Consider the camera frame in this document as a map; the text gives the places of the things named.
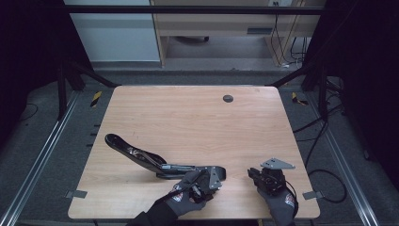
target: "hand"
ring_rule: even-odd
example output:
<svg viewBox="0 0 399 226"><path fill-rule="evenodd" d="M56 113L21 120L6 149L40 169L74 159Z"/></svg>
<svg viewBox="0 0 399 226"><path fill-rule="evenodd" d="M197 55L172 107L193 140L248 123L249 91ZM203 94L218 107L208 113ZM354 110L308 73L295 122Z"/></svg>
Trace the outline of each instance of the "hand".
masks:
<svg viewBox="0 0 399 226"><path fill-rule="evenodd" d="M173 212L178 217L190 211L201 210L205 206L206 201L200 203L195 203L191 201L189 197L189 189L186 189L188 186L191 186L197 180L199 175L200 175L199 170L190 171L186 173L184 178L178 184L176 184L170 191L173 192L175 190L185 189L185 191L167 200L168 206L173 210Z"/></svg>
<svg viewBox="0 0 399 226"><path fill-rule="evenodd" d="M278 226L287 226L294 222L295 200L287 188L276 196L267 195L259 188L258 193L266 201L270 215Z"/></svg>

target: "wooden table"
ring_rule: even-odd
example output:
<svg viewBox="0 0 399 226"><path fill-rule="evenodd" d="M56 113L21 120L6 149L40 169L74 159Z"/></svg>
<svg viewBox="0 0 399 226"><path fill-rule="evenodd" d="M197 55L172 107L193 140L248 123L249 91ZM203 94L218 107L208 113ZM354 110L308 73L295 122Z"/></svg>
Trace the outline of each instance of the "wooden table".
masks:
<svg viewBox="0 0 399 226"><path fill-rule="evenodd" d="M223 101L224 95L233 101ZM131 86L115 89L73 198L70 218L134 218L167 194L162 180L109 148L106 134L162 156L168 163L221 166L227 180L213 200L185 219L271 218L247 169L272 157L296 166L283 172L298 194L297 218L317 218L309 177L279 97L272 87Z"/></svg>

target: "round black object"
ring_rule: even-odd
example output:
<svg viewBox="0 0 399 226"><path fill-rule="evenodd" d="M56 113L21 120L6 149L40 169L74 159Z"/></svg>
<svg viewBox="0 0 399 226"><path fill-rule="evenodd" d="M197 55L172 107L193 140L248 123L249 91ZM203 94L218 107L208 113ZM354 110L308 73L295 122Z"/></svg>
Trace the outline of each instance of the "round black object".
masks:
<svg viewBox="0 0 399 226"><path fill-rule="evenodd" d="M230 103L232 102L233 98L231 95L224 95L223 96L223 101L225 101L226 103Z"/></svg>

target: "forearm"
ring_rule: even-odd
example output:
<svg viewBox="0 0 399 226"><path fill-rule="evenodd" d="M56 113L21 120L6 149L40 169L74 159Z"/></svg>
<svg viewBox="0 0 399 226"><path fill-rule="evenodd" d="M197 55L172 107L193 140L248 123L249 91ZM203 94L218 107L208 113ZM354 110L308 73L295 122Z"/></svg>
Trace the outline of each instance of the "forearm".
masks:
<svg viewBox="0 0 399 226"><path fill-rule="evenodd" d="M141 212L131 219L126 226L168 226L177 219L170 207L162 202L152 206L147 213Z"/></svg>

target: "black glove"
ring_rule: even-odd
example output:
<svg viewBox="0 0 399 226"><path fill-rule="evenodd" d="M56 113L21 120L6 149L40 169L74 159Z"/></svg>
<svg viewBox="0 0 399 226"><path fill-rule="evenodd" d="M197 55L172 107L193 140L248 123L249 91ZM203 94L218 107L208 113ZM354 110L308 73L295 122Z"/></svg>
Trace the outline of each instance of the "black glove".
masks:
<svg viewBox="0 0 399 226"><path fill-rule="evenodd" d="M267 195L258 188L258 193L266 201L270 215L278 226L287 226L294 223L295 198L287 188L277 195Z"/></svg>
<svg viewBox="0 0 399 226"><path fill-rule="evenodd" d="M190 171L186 173L184 178L178 184L176 184L170 191L173 192L175 190L183 190L183 192L177 194L176 196L173 196L172 198L166 201L167 205L173 210L173 212L178 217L190 211L201 210L205 206L206 201L195 203L193 201L190 201L189 197L190 189L188 188L194 184L199 175L200 175L199 170Z"/></svg>

